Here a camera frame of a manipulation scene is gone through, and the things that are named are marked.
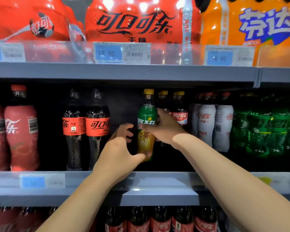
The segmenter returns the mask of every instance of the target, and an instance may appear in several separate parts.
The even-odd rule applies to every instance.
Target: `bottle cap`
[[[168,91],[167,90],[163,90],[163,91],[160,91],[158,94],[159,95],[168,95]]]
[[[144,94],[154,94],[153,89],[144,89]]]
[[[225,91],[225,92],[222,93],[222,96],[230,96],[230,94],[231,93],[229,91]]]
[[[25,85],[11,85],[12,91],[27,91],[27,87]]]

